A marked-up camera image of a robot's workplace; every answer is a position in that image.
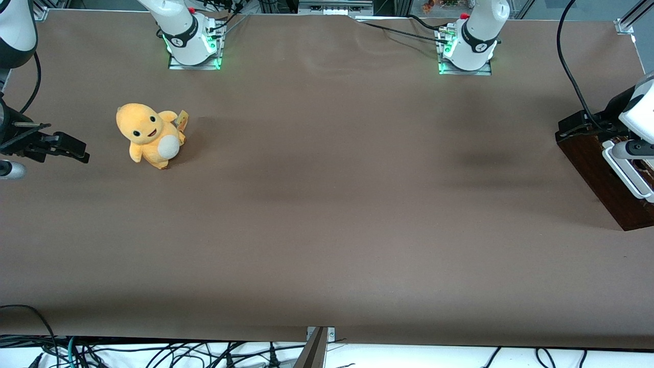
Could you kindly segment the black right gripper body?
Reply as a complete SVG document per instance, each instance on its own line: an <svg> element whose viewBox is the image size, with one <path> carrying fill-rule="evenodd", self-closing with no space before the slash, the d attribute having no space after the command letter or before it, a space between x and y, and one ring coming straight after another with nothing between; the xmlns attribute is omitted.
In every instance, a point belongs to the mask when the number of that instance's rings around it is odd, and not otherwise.
<svg viewBox="0 0 654 368"><path fill-rule="evenodd" d="M42 145L44 133L41 130L51 127L49 123L36 123L25 114L2 102L1 153L5 156L17 155L39 163L44 163L47 153Z"/></svg>

